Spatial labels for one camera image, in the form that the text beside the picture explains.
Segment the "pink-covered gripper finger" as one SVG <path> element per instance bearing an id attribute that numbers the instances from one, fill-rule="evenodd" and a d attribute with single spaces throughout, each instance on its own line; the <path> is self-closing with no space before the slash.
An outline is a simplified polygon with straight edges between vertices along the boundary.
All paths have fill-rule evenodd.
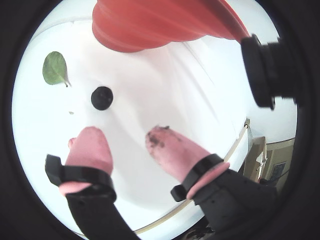
<path id="1" fill-rule="evenodd" d="M 45 173 L 66 198 L 81 232 L 89 240 L 139 239 L 115 206 L 113 158 L 102 130 L 85 127 L 68 147 L 65 164 L 58 156 L 46 156 Z"/>
<path id="2" fill-rule="evenodd" d="M 176 202 L 192 200 L 212 228 L 242 224 L 268 212 L 275 187 L 254 182 L 230 169 L 230 163 L 169 127 L 155 126 L 145 137 L 148 152 L 179 184 Z"/>

